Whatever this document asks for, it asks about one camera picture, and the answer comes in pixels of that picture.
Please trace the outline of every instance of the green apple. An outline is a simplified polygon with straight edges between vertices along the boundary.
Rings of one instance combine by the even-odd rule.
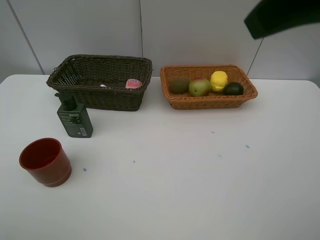
[[[210,82],[204,77],[196,77],[189,84],[189,93],[193,97],[204,97],[210,93]]]

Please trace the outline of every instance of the white wall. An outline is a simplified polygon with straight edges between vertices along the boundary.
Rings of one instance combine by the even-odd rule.
[[[248,72],[260,41],[245,17],[260,0],[141,0],[143,55],[164,65],[236,64]]]
[[[263,39],[249,77],[312,80],[320,86],[320,24],[300,26]]]
[[[73,54],[143,52],[154,76],[164,65],[236,64],[250,69],[250,78],[320,86],[320,24],[253,40],[244,19],[259,1],[141,0],[141,23],[139,0],[10,0],[46,74]],[[0,82],[41,74],[6,0],[0,0],[0,31]]]
[[[139,0],[10,0],[46,74],[73,54],[142,57]]]
[[[0,83],[13,74],[42,74],[5,0],[0,0]]]

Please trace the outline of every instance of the bottle cap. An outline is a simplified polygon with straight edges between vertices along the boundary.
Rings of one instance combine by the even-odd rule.
[[[71,111],[77,108],[77,103],[74,96],[69,92],[56,93],[56,97],[60,99],[61,105],[65,111]]]

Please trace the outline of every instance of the cup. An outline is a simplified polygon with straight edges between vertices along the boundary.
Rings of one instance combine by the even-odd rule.
[[[22,168],[46,187],[57,187],[71,175],[70,161],[61,143],[54,138],[42,138],[30,143],[19,157]]]

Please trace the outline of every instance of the basket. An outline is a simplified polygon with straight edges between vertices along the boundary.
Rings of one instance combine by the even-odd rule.
[[[170,92],[169,84],[176,77],[211,78],[215,71],[224,71],[228,82],[238,82],[244,88],[243,95],[227,96],[222,93],[210,92],[209,96],[194,97],[188,92],[175,94]],[[162,91],[174,109],[229,109],[237,108],[244,102],[257,97],[258,92],[247,75],[235,65],[178,65],[164,66],[160,72]]]
[[[137,111],[151,73],[152,62],[147,58],[81,54],[67,57],[46,83],[59,93],[71,93],[87,108]],[[137,79],[142,86],[127,89],[128,79]]]

